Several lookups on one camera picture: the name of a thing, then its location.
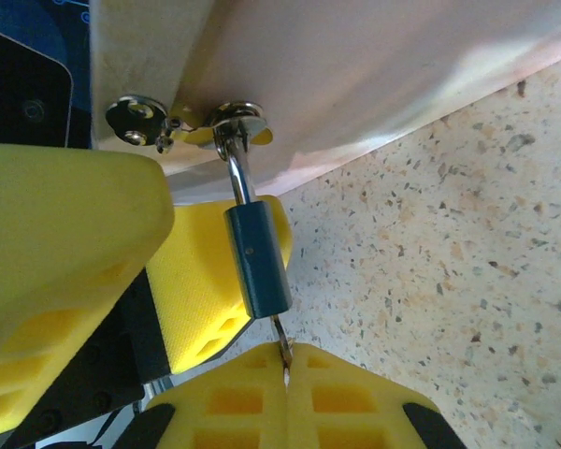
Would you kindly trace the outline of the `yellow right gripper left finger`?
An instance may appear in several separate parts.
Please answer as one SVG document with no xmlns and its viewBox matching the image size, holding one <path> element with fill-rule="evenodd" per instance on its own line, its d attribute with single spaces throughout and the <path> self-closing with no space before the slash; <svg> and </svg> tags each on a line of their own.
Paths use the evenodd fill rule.
<svg viewBox="0 0 561 449">
<path fill-rule="evenodd" d="M 287 401 L 276 343 L 264 343 L 153 398 L 174 412 L 159 448 L 285 448 Z"/>
</svg>

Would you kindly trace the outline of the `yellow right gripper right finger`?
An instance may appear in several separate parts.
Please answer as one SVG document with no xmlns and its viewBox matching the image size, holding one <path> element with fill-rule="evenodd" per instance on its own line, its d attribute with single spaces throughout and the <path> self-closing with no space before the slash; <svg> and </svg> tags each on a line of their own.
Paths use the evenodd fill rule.
<svg viewBox="0 0 561 449">
<path fill-rule="evenodd" d="M 297 343 L 287 393 L 289 448 L 462 448 L 426 396 Z"/>
</svg>

